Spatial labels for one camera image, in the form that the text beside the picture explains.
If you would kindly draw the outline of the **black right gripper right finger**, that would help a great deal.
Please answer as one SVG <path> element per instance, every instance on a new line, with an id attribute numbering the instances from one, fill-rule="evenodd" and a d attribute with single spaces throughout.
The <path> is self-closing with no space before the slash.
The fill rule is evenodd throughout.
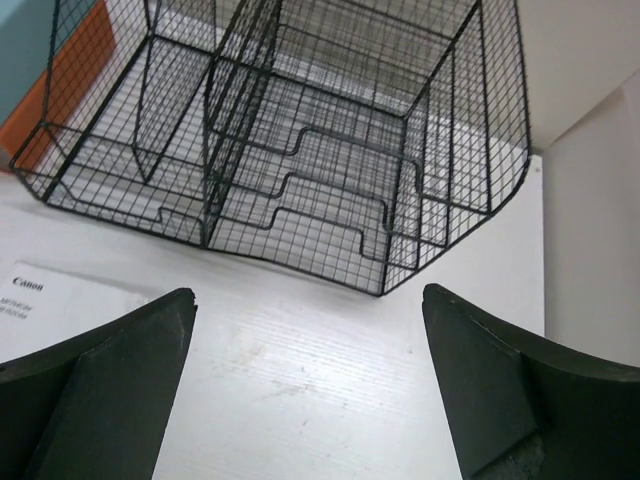
<path id="1" fill-rule="evenodd" d="M 531 333 L 436 283 L 422 311 L 463 478 L 638 478 L 638 368 Z"/>

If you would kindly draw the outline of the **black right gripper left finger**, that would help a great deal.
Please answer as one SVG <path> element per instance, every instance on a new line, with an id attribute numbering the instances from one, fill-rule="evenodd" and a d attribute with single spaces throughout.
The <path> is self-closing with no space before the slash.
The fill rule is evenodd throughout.
<path id="1" fill-rule="evenodd" d="M 1 365 L 4 479 L 150 479 L 197 305 L 178 288 Z"/>

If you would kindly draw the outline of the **white Canon paper booklet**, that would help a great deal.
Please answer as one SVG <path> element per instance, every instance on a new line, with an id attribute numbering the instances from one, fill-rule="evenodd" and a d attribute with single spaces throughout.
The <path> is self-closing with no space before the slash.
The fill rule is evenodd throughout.
<path id="1" fill-rule="evenodd" d="M 1 361 L 43 350 L 162 296 L 144 287 L 25 261 L 1 264 Z"/>

